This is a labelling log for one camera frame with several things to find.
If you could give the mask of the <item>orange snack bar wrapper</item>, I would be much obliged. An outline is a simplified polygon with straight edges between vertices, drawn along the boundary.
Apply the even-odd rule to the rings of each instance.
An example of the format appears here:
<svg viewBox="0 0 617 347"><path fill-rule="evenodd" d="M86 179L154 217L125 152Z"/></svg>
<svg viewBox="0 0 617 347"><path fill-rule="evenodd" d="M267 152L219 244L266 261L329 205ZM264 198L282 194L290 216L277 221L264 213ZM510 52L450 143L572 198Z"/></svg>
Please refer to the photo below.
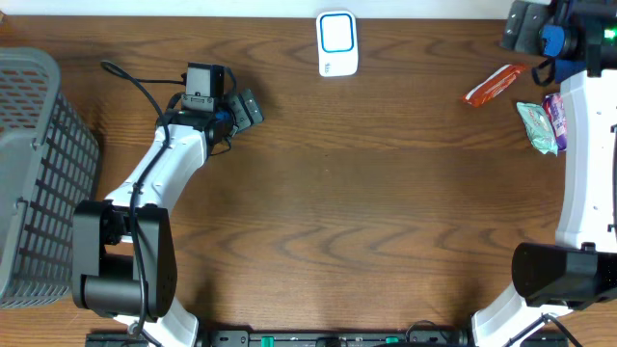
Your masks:
<svg viewBox="0 0 617 347"><path fill-rule="evenodd" d="M505 91L520 74L527 70L528 66L522 64L504 65L467 92L462 100L472 107L480 107Z"/></svg>

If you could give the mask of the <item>red purple pad package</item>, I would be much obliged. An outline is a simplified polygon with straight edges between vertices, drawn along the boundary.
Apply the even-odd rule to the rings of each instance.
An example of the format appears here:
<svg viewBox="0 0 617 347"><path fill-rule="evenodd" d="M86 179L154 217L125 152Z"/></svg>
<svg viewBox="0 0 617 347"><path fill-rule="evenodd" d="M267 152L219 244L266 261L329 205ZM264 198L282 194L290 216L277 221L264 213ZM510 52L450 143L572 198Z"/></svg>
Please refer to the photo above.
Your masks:
<svg viewBox="0 0 617 347"><path fill-rule="evenodd" d="M542 106L549 117L558 149L564 151L567 148L567 122L561 94L547 95Z"/></svg>

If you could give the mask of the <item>teal wet wipes packet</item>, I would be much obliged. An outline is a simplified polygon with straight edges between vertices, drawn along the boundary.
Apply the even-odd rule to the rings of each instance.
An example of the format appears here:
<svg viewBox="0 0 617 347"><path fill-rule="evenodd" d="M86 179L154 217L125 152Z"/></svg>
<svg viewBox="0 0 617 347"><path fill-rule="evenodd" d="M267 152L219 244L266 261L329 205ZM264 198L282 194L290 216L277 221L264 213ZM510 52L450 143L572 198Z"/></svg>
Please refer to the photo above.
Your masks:
<svg viewBox="0 0 617 347"><path fill-rule="evenodd" d="M516 106L532 146L543 154L557 155L558 144L544 109L540 105L524 102L518 102Z"/></svg>

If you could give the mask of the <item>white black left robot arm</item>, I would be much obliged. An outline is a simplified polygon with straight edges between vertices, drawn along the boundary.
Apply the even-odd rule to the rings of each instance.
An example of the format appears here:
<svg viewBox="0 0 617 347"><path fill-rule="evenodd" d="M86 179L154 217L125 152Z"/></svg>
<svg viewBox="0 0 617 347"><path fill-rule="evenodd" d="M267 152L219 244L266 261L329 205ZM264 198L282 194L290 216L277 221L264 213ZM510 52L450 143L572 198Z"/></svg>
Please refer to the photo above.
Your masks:
<svg viewBox="0 0 617 347"><path fill-rule="evenodd" d="M202 346L199 319L175 295L177 267L170 215L212 149L264 120L251 90L226 94L216 110L177 94L157 122L147 154L104 200L81 201L72 218L72 297L112 318L125 334L92 333L89 346Z"/></svg>

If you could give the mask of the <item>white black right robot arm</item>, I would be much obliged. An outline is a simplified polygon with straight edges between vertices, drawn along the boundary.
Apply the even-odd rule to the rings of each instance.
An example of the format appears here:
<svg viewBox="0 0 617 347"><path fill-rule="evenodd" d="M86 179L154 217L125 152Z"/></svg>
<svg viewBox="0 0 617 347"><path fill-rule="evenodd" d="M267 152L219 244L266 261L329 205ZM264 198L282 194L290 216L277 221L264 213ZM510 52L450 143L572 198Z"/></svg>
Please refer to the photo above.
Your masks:
<svg viewBox="0 0 617 347"><path fill-rule="evenodd" d="M512 281L471 317L469 345L519 346L548 322L616 298L616 4L515 1L501 47L543 58L567 124L552 245L521 243Z"/></svg>

